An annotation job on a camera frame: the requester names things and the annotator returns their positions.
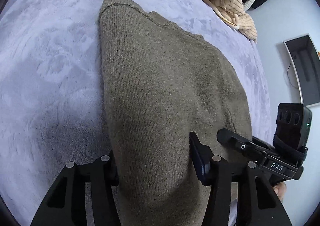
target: olive green sweater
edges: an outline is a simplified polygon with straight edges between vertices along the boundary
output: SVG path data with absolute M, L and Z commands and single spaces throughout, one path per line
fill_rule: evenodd
M 235 70 L 201 35 L 131 0 L 104 0 L 100 32 L 122 225 L 201 225 L 210 187 L 197 180 L 188 135 L 228 161 L 244 160 L 216 139 L 221 128 L 251 138 Z

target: human hand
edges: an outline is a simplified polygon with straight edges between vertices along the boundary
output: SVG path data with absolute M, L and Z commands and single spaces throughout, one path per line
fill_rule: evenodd
M 279 183 L 273 187 L 273 190 L 276 192 L 279 200 L 282 202 L 285 192 L 287 192 L 287 186 L 284 182 Z

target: camera lens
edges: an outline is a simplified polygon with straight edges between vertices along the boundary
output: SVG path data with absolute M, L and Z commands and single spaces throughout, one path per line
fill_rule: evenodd
M 286 122 L 287 124 L 289 124 L 289 122 L 290 122 L 290 120 L 291 120 L 291 111 L 287 111 L 287 112 L 285 113 L 284 119 L 285 119 L 285 122 Z
M 300 120 L 300 115 L 298 113 L 296 113 L 294 115 L 294 124 L 297 125 L 299 123 Z
M 279 111 L 279 113 L 278 113 L 278 120 L 282 120 L 282 115 L 283 115 L 283 112 L 282 112 L 282 111 Z

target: television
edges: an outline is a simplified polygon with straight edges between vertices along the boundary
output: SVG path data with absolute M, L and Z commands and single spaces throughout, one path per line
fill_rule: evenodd
M 311 37 L 303 35 L 284 41 L 294 68 L 301 103 L 310 107 L 320 104 L 320 52 Z

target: white wall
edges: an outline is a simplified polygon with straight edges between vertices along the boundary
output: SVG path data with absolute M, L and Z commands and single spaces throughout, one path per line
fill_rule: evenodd
M 279 103 L 299 103 L 299 91 L 290 86 L 287 69 L 289 55 L 283 40 L 309 33 L 316 49 L 320 50 L 320 8 L 315 0 L 268 0 L 259 8 L 249 10 L 257 31 L 258 50 L 266 74 L 272 129 L 276 128 Z M 290 67 L 291 83 L 296 85 L 293 68 Z M 298 181 L 288 181 L 284 207 L 293 226 L 302 226 L 320 202 L 320 106 L 310 108 L 313 113 L 308 140 L 308 156 L 304 173 Z

